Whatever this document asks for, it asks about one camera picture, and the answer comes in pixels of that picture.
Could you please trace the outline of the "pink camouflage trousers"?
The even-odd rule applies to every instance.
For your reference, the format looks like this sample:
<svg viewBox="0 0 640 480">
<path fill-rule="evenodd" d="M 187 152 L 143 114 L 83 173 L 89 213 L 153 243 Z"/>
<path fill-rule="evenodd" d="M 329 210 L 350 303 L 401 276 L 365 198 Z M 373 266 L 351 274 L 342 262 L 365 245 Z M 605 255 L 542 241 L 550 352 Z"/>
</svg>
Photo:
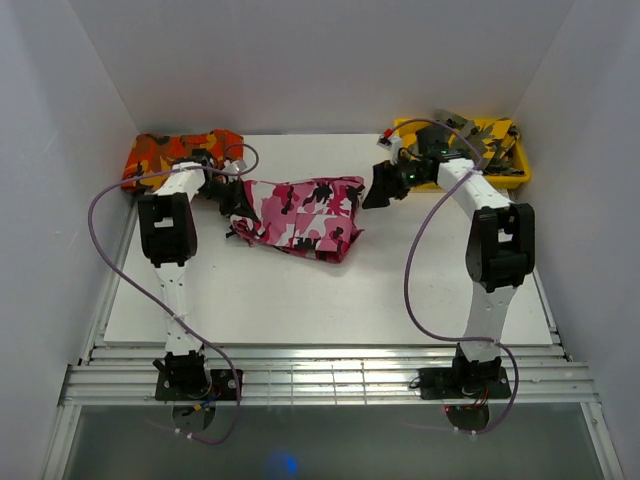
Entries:
<svg viewBox="0 0 640 480">
<path fill-rule="evenodd" d="M 229 234 L 251 246 L 337 264 L 362 232 L 355 223 L 365 190 L 360 176 L 241 182 L 259 220 L 233 215 Z"/>
</svg>

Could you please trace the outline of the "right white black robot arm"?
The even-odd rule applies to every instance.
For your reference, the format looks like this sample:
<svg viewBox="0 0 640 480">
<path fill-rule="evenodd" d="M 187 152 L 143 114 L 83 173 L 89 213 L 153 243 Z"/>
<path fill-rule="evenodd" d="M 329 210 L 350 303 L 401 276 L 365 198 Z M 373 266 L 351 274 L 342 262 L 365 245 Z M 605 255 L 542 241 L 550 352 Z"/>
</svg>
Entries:
<svg viewBox="0 0 640 480">
<path fill-rule="evenodd" d="M 535 264 L 535 213 L 499 193 L 482 173 L 483 156 L 462 133 L 428 121 L 415 133 L 417 150 L 403 145 L 396 128 L 378 139 L 390 159 L 374 165 L 366 209 L 384 208 L 425 184 L 439 186 L 470 219 L 465 265 L 472 300 L 465 332 L 454 339 L 456 352 L 448 368 L 426 368 L 419 385 L 428 398 L 509 394 L 501 365 L 501 337 L 517 289 Z"/>
</svg>

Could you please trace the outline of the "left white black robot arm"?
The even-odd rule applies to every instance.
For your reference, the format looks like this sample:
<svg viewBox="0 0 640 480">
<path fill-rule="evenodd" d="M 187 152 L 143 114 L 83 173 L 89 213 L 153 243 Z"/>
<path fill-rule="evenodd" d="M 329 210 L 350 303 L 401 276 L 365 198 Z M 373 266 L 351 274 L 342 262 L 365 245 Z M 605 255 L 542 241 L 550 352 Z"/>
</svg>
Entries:
<svg viewBox="0 0 640 480">
<path fill-rule="evenodd" d="M 194 400 L 210 395 L 212 376 L 205 367 L 204 342 L 184 327 L 190 313 L 186 271 L 198 247 L 191 203 L 199 192 L 227 195 L 212 167 L 208 153 L 180 158 L 159 189 L 138 202 L 142 252 L 154 268 L 160 301 L 167 308 L 165 356 L 154 365 L 166 387 Z"/>
</svg>

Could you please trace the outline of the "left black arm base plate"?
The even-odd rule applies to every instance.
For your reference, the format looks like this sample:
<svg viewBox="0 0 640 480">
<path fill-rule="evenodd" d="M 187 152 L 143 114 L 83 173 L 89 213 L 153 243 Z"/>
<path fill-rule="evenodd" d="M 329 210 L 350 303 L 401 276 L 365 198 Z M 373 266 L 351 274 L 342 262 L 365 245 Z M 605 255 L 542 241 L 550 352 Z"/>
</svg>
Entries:
<svg viewBox="0 0 640 480">
<path fill-rule="evenodd" d="M 242 369 L 237 369 L 236 375 L 230 369 L 200 370 L 194 375 L 160 373 L 154 399 L 164 402 L 236 401 L 242 392 L 243 380 Z"/>
</svg>

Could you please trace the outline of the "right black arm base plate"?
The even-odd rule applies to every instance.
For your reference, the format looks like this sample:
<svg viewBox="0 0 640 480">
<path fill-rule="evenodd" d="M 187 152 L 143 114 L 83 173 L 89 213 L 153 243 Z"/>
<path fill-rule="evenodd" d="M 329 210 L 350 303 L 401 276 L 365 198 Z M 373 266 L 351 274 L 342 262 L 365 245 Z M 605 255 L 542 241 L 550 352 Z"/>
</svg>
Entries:
<svg viewBox="0 0 640 480">
<path fill-rule="evenodd" d="M 421 368 L 417 376 L 410 381 L 409 389 L 417 390 L 423 400 L 505 400 L 511 397 L 511 387 L 504 368 L 500 370 L 497 380 L 467 383 L 456 379 L 452 368 Z"/>
</svg>

